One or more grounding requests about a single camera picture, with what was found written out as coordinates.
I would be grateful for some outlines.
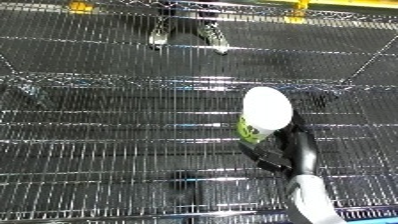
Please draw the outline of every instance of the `metal wire rack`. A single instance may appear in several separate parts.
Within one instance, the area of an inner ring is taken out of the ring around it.
[[[216,4],[219,56],[195,36],[197,3],[175,3],[161,51],[159,2],[91,3],[0,3],[0,222],[287,222],[285,181],[236,145],[258,85],[304,114],[342,216],[398,215],[397,17]]]

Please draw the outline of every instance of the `paper cup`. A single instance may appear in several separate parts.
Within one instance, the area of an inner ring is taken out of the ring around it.
[[[243,113],[237,127],[239,136],[257,144],[286,127],[292,116],[292,105],[281,92],[270,87],[252,88],[243,99]]]

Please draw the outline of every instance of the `wire mesh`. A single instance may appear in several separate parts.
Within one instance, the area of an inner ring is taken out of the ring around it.
[[[0,3],[1,222],[287,222],[285,181],[236,144],[259,85],[304,114],[342,216],[398,215],[398,18],[292,24],[286,7],[215,5],[231,44],[219,56],[195,35],[197,3],[175,3],[160,51],[147,39],[161,3],[91,3]]]

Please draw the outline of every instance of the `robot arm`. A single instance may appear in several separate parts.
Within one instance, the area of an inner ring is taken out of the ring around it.
[[[318,147],[303,118],[294,111],[291,123],[274,133],[280,152],[241,142],[243,153],[258,167],[286,174],[287,213],[296,224],[347,223],[334,210],[323,180],[317,175]]]

